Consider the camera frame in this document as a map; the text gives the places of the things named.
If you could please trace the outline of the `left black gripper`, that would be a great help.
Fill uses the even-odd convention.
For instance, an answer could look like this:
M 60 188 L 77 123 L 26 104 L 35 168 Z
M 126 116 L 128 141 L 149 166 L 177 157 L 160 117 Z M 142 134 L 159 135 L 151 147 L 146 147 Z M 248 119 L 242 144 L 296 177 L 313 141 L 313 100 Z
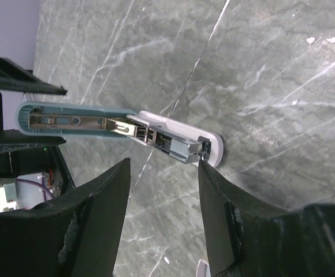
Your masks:
M 10 59 L 0 57 L 0 89 L 25 93 L 66 95 L 67 90 L 42 81 Z M 0 186 L 12 183 L 21 175 L 47 172 L 60 190 L 74 188 L 69 169 L 59 149 L 62 137 L 29 136 L 18 130 L 3 129 L 2 94 L 0 93 Z

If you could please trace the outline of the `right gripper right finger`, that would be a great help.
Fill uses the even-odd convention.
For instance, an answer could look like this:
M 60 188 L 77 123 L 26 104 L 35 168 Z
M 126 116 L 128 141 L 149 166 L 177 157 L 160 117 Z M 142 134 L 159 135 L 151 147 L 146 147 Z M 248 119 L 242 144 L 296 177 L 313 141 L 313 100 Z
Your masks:
M 335 276 L 335 204 L 289 212 L 198 168 L 212 276 Z

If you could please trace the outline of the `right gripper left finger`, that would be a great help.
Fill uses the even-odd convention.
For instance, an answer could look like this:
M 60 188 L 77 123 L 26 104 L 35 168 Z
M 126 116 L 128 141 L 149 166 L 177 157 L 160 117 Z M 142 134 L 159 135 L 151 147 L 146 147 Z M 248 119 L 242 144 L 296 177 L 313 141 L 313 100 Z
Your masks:
M 124 159 L 62 196 L 0 213 L 0 276 L 112 276 L 131 184 Z

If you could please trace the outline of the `staple strip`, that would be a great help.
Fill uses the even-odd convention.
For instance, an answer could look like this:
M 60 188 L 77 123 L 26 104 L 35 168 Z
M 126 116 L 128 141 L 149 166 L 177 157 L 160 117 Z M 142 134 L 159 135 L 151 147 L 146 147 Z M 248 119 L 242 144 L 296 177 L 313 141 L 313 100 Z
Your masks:
M 200 259 L 196 268 L 196 277 L 211 277 L 210 267 L 206 260 Z

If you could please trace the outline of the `light blue white stapler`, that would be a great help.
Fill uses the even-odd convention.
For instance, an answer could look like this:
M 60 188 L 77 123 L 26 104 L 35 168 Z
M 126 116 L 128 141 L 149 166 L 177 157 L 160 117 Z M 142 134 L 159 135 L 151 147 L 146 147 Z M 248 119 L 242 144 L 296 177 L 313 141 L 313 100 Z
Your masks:
M 15 115 L 18 130 L 29 136 L 131 139 L 176 160 L 217 167 L 224 155 L 220 135 L 148 111 L 52 102 L 24 102 Z

